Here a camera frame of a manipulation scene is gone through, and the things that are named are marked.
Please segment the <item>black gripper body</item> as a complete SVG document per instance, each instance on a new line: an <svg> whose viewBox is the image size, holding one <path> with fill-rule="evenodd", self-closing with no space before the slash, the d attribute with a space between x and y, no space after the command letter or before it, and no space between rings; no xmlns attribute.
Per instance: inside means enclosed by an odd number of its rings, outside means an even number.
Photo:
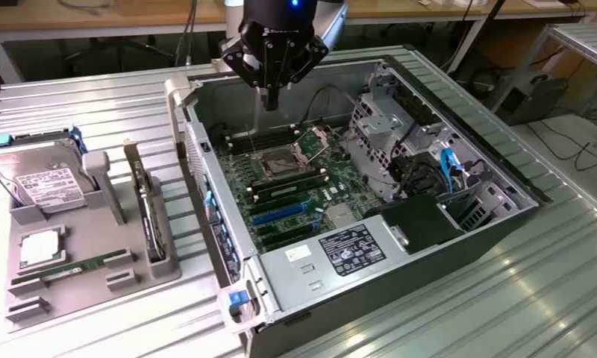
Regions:
<svg viewBox="0 0 597 358"><path fill-rule="evenodd" d="M250 51L266 48L265 40L292 39L296 46L314 37L313 19L317 1L244 1L238 28L241 41Z"/></svg>

